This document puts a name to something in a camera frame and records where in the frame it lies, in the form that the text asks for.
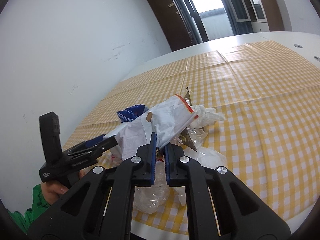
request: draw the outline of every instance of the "yellow gingham tablecloth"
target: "yellow gingham tablecloth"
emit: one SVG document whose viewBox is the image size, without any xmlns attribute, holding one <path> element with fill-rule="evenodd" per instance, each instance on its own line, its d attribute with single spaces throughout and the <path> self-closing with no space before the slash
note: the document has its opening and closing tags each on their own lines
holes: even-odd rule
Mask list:
<svg viewBox="0 0 320 240">
<path fill-rule="evenodd" d="M 116 111 L 149 107 L 193 91 L 194 105 L 215 107 L 227 120 L 210 127 L 205 147 L 227 157 L 228 168 L 287 220 L 320 194 L 320 69 L 274 42 L 212 51 L 120 82 L 81 122 L 64 148 L 107 133 Z M 108 155 L 99 165 L 112 165 Z M 133 211 L 149 226 L 188 234 L 187 210 L 173 190 L 154 214 Z"/>
</svg>

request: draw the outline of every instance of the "metal screw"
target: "metal screw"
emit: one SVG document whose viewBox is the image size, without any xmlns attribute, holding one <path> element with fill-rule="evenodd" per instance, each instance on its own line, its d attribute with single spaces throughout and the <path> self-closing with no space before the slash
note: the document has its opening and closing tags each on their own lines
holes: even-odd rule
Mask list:
<svg viewBox="0 0 320 240">
<path fill-rule="evenodd" d="M 133 163 L 139 163 L 139 162 L 141 162 L 141 158 L 139 156 L 135 156 L 135 157 L 132 157 L 131 161 Z"/>
<path fill-rule="evenodd" d="M 220 166 L 217 168 L 217 172 L 221 173 L 221 174 L 226 174 L 227 173 L 227 168 L 226 167 L 223 167 L 223 166 Z"/>
<path fill-rule="evenodd" d="M 100 174 L 101 172 L 103 172 L 103 168 L 101 166 L 96 166 L 93 168 L 93 173 Z"/>
<path fill-rule="evenodd" d="M 190 161 L 190 159 L 187 156 L 182 156 L 180 157 L 179 161 L 181 161 L 182 163 L 187 163 Z"/>
</svg>

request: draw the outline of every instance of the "trash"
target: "trash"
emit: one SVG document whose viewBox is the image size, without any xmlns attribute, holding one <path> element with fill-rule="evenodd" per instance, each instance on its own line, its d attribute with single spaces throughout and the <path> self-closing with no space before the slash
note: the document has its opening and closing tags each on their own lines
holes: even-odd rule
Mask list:
<svg viewBox="0 0 320 240">
<path fill-rule="evenodd" d="M 148 111 L 149 108 L 145 105 L 130 106 L 122 111 L 118 111 L 117 115 L 121 122 L 132 122 L 134 119 Z"/>
<path fill-rule="evenodd" d="M 227 165 L 227 158 L 216 150 L 205 148 L 205 147 L 197 147 L 197 152 L 192 150 L 191 148 L 184 149 L 185 156 L 195 159 L 202 166 L 215 169 L 219 166 Z M 179 202 L 182 206 L 184 206 L 187 202 L 186 200 L 186 192 L 184 187 L 175 187 L 175 194 L 179 198 Z"/>
<path fill-rule="evenodd" d="M 186 93 L 186 95 L 184 96 L 183 99 L 184 99 L 186 102 L 189 102 L 189 103 L 188 103 L 189 106 L 192 106 L 191 95 L 190 95 L 190 94 L 192 94 L 192 92 L 191 92 L 191 90 L 190 90 L 189 88 L 187 88 L 187 93 Z"/>
<path fill-rule="evenodd" d="M 164 162 L 156 162 L 155 184 L 152 187 L 136 187 L 133 207 L 137 210 L 152 214 L 166 202 L 170 187 L 165 179 Z"/>
<path fill-rule="evenodd" d="M 172 187 L 172 188 L 174 190 L 175 195 L 178 196 L 180 204 L 184 206 L 187 203 L 185 187 Z"/>
<path fill-rule="evenodd" d="M 151 122 L 146 120 L 149 112 L 152 112 Z M 172 96 L 121 129 L 116 135 L 120 150 L 113 147 L 117 152 L 111 152 L 116 157 L 121 156 L 122 160 L 133 157 L 139 146 L 150 143 L 153 131 L 157 134 L 157 146 L 161 150 L 195 118 L 196 113 L 181 96 Z"/>
<path fill-rule="evenodd" d="M 199 129 L 206 125 L 212 125 L 215 124 L 216 121 L 224 121 L 226 119 L 224 114 L 217 113 L 215 108 L 204 108 L 203 105 L 191 106 L 191 108 L 199 116 L 199 118 L 190 124 L 190 127 L 194 129 Z"/>
<path fill-rule="evenodd" d="M 107 139 L 113 135 L 116 135 L 123 127 L 125 127 L 126 125 L 128 125 L 129 122 L 122 122 L 121 124 L 119 124 L 116 128 L 114 128 L 112 131 L 108 132 L 103 139 Z"/>
<path fill-rule="evenodd" d="M 185 130 L 181 132 L 179 139 L 181 139 L 182 144 L 188 146 L 194 151 L 197 151 L 197 148 L 202 146 L 204 138 L 206 138 L 207 135 L 208 133 L 202 129 L 193 129 L 187 127 Z"/>
<path fill-rule="evenodd" d="M 111 167 L 110 167 L 110 168 L 119 166 L 120 163 L 122 162 L 122 159 L 120 159 L 120 158 L 118 158 L 118 157 L 115 157 L 111 152 L 108 153 L 108 159 L 109 159 L 110 162 L 111 162 Z"/>
<path fill-rule="evenodd" d="M 125 126 L 127 126 L 129 122 L 122 122 L 120 125 L 118 125 L 116 128 L 114 128 L 112 131 L 108 132 L 103 139 L 107 139 L 113 135 L 116 135 L 120 130 L 122 130 Z M 121 160 L 121 148 L 119 145 L 116 145 L 110 149 L 110 152 L 113 154 L 114 157 Z"/>
</svg>

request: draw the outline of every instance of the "clear plastic wrap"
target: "clear plastic wrap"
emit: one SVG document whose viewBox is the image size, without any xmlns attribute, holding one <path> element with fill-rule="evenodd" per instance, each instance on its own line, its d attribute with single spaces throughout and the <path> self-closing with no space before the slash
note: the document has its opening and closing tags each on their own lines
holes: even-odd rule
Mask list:
<svg viewBox="0 0 320 240">
<path fill-rule="evenodd" d="M 106 151 L 103 153 L 103 156 L 105 157 L 106 162 L 110 163 L 110 166 L 108 168 L 113 168 L 116 166 L 119 166 L 122 160 L 120 158 L 114 157 L 110 151 Z M 97 164 L 91 165 L 84 169 L 84 174 L 87 174 L 89 171 L 91 171 Z"/>
<path fill-rule="evenodd" d="M 188 127 L 187 130 L 196 149 L 198 149 L 198 147 L 201 147 L 208 133 L 202 129 L 193 129 L 190 127 Z"/>
<path fill-rule="evenodd" d="M 184 154 L 190 158 L 197 160 L 202 166 L 215 169 L 218 166 L 226 166 L 227 158 L 216 150 L 205 147 L 197 147 L 197 152 L 189 147 L 184 149 Z M 174 187 L 175 195 L 178 196 L 179 202 L 184 206 L 187 202 L 184 187 Z"/>
<path fill-rule="evenodd" d="M 152 214 L 166 202 L 169 190 L 165 179 L 164 162 L 157 161 L 155 184 L 152 187 L 135 188 L 133 207 L 141 212 Z"/>
</svg>

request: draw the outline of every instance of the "white tissue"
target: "white tissue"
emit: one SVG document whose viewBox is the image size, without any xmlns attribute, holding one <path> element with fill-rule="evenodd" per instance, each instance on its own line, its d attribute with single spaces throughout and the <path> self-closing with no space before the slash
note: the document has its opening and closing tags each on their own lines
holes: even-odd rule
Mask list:
<svg viewBox="0 0 320 240">
<path fill-rule="evenodd" d="M 216 121 L 224 121 L 226 119 L 224 114 L 217 113 L 215 108 L 204 108 L 203 105 L 191 106 L 191 108 L 199 117 L 190 124 L 190 128 L 200 129 L 206 125 L 212 125 Z"/>
</svg>

